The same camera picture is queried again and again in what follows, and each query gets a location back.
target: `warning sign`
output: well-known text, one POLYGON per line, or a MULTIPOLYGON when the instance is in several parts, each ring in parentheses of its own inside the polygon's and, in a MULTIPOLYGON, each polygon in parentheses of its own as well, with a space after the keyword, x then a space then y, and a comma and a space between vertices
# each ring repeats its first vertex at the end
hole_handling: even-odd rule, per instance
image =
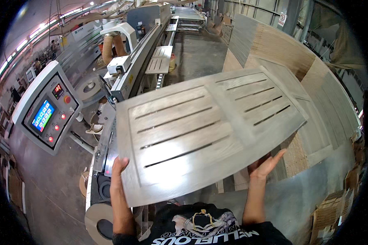
POLYGON ((282 26, 285 24, 286 18, 288 16, 286 14, 284 14, 283 12, 281 12, 281 15, 279 16, 279 20, 278 20, 278 25, 282 26))

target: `yellow flexible duct hose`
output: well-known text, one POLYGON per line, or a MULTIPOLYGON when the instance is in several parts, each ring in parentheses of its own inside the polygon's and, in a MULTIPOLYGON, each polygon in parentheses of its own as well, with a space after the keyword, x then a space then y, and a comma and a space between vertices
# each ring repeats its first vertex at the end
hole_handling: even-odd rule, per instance
POLYGON ((102 58, 106 65, 112 61, 112 44, 113 44, 113 37, 111 35, 106 35, 103 38, 103 48, 102 48, 102 58))

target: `black t-shirt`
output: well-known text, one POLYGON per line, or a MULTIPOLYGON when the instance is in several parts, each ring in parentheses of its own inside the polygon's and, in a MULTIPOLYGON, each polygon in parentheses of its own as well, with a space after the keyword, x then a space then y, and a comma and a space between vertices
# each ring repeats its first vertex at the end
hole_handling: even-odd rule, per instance
POLYGON ((233 213, 214 204, 166 205, 155 217, 148 238, 114 234, 113 244, 292 244, 271 222, 240 226, 233 213))

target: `digital temperature display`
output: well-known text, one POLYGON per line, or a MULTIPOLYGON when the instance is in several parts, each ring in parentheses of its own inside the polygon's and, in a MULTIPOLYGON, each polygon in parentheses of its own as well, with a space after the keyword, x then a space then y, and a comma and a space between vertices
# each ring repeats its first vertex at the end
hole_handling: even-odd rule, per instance
POLYGON ((56 100, 58 100, 63 95, 63 93, 64 93, 64 90, 60 84, 57 84, 54 90, 52 91, 52 94, 54 95, 56 100))

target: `tape reel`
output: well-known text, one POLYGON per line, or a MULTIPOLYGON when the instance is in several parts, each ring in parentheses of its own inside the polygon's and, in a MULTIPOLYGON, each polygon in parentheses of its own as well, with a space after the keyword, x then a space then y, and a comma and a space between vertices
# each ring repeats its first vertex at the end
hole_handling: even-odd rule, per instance
POLYGON ((98 222, 103 219, 113 223, 112 206, 105 203, 91 205, 85 214, 86 229, 98 245, 112 245, 112 240, 106 238, 98 228, 98 222))

